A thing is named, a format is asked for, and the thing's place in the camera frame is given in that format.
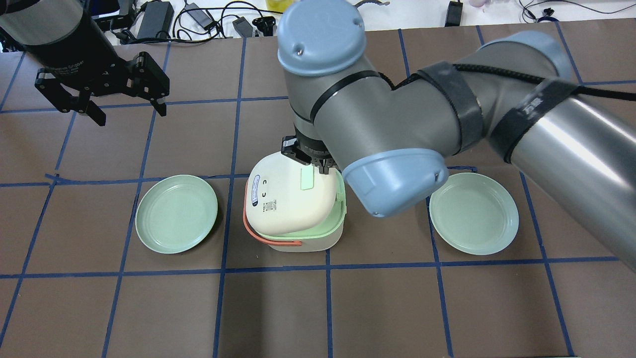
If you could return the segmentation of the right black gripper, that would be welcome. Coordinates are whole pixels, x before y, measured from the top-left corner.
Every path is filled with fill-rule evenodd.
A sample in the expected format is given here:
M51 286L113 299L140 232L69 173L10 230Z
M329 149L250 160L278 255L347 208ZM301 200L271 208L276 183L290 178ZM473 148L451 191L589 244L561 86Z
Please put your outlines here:
M310 138L300 131L282 138L280 153L301 165L317 167L321 175L328 175L331 168L337 167L323 141Z

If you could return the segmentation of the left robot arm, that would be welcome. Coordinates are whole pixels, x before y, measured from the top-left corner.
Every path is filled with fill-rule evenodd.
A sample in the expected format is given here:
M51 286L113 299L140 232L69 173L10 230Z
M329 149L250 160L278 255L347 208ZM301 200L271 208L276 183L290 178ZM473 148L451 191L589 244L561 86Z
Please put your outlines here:
M92 97L122 93L147 100L166 116L169 78L147 52L126 61L76 0L3 0L1 27L41 68L34 86L59 112L104 126Z

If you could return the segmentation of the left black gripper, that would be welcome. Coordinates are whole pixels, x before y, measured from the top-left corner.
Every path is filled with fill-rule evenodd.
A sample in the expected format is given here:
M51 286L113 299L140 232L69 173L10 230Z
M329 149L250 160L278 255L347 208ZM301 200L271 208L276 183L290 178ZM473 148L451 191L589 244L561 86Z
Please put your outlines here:
M125 61L84 10L26 10L25 50L35 57L35 88L61 112L76 111L104 127L91 96L122 93L147 100L167 116L169 78L147 52Z

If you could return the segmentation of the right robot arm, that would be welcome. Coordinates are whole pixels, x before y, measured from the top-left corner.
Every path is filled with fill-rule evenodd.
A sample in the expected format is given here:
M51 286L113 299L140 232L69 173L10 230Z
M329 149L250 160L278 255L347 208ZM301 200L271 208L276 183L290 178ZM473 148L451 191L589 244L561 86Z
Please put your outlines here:
M368 61L363 19L345 0L296 2L277 36L296 131L282 154L340 168L368 213L423 201L447 181L445 157L485 138L635 269L635 127L585 99L635 95L571 82L551 36L518 32L397 85Z

